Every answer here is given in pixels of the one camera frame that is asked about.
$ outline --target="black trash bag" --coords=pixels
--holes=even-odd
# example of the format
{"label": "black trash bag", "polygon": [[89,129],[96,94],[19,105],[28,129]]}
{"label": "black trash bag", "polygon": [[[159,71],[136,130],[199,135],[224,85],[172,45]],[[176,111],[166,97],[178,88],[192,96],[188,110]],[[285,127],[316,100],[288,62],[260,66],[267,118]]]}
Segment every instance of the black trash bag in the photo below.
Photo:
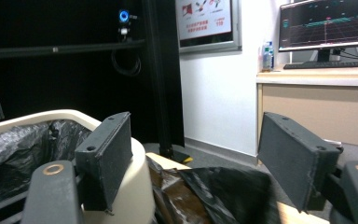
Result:
{"label": "black trash bag", "polygon": [[[281,223],[271,179],[265,173],[224,167],[163,170],[151,159],[148,164],[159,223]],[[203,210],[193,208],[196,203],[189,198],[194,196]]]}
{"label": "black trash bag", "polygon": [[0,134],[0,202],[25,192],[33,171],[49,162],[74,158],[90,131],[71,120],[13,127]]}
{"label": "black trash bag", "polygon": [[147,157],[156,202],[155,220],[167,223],[212,223],[200,198],[176,170],[163,170]]}
{"label": "black trash bag", "polygon": [[71,161],[75,149],[91,134],[91,131],[72,120],[55,120],[50,125],[49,161]]}

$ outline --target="beige countertop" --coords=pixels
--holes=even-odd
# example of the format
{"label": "beige countertop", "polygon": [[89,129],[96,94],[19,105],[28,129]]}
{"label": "beige countertop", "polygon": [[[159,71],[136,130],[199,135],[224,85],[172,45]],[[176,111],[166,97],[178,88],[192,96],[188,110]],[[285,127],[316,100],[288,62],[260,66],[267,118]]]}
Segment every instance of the beige countertop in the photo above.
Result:
{"label": "beige countertop", "polygon": [[258,73],[256,83],[358,86],[358,67],[283,69],[283,66],[278,65],[272,72]]}

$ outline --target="computer monitor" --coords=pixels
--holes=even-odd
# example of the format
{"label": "computer monitor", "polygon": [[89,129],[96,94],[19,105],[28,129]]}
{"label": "computer monitor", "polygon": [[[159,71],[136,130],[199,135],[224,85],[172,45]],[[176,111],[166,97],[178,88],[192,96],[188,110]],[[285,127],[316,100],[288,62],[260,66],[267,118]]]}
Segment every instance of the computer monitor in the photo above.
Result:
{"label": "computer monitor", "polygon": [[331,49],[358,47],[358,0],[310,0],[280,7],[279,52],[318,50],[328,62]]}

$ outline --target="keyboard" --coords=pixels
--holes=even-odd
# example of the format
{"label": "keyboard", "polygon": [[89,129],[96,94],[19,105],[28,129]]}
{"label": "keyboard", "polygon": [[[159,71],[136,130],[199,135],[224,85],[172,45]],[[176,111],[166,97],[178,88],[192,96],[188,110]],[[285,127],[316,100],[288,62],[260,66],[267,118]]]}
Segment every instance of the keyboard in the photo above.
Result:
{"label": "keyboard", "polygon": [[305,62],[305,63],[289,63],[283,69],[307,69],[307,68],[343,68],[358,67],[358,62]]}

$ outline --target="white wall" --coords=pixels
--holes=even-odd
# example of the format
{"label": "white wall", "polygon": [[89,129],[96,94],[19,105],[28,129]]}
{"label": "white wall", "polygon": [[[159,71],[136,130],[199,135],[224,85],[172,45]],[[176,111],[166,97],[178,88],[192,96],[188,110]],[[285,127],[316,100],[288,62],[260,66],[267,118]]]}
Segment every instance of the white wall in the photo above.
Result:
{"label": "white wall", "polygon": [[287,2],[241,1],[241,52],[180,56],[186,138],[256,155],[259,48],[276,43],[278,8]]}

